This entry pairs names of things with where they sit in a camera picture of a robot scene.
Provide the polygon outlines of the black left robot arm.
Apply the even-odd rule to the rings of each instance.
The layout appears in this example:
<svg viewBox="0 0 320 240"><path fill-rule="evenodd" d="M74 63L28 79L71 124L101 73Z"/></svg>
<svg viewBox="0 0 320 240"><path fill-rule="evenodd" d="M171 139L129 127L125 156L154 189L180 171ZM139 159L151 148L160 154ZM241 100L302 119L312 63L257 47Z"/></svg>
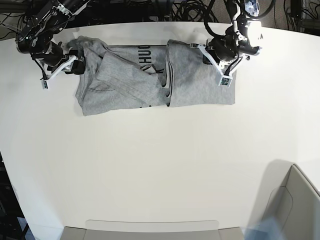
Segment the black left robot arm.
<svg viewBox="0 0 320 240"><path fill-rule="evenodd" d="M231 26L225 30L224 35L212 31L209 26L210 10L214 5L212 0L204 14L204 26L213 39L207 42L205 50L212 56L215 62L232 65L240 57L257 56L261 47L255 41L262 39L261 31L258 30L256 37L249 36L250 30L254 27L261 28L260 21L249 20L247 15L235 0L225 1L227 13L231 19Z"/></svg>

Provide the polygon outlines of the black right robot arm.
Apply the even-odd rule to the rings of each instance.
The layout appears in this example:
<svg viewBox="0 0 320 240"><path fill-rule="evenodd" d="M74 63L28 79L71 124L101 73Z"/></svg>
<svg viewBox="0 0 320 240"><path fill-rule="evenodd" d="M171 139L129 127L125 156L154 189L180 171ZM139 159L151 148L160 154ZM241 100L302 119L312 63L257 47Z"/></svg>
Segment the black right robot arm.
<svg viewBox="0 0 320 240"><path fill-rule="evenodd" d="M45 66L51 73L82 75L85 57L80 50L63 50L61 43L52 41L86 6L87 0L49 0L37 15L26 23L15 42L22 54L29 54L47 80Z"/></svg>

